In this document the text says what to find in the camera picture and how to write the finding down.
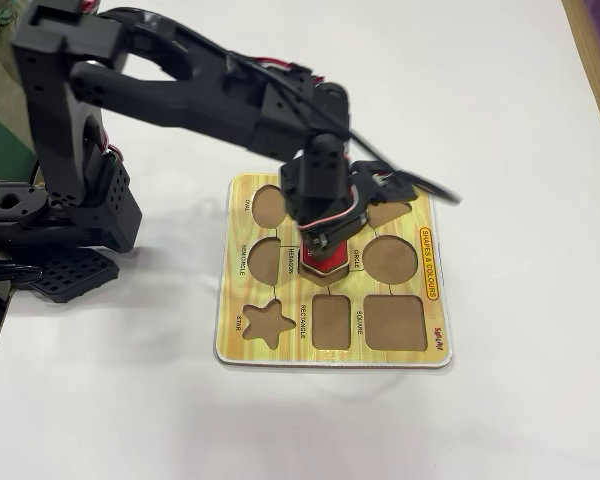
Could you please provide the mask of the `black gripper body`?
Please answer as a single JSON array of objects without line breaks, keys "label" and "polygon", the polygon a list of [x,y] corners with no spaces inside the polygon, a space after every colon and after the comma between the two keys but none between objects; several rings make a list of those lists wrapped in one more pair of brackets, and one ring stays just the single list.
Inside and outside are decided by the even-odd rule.
[{"label": "black gripper body", "polygon": [[280,168],[286,212],[311,251],[330,251],[366,224],[366,205],[348,161],[297,157]]}]

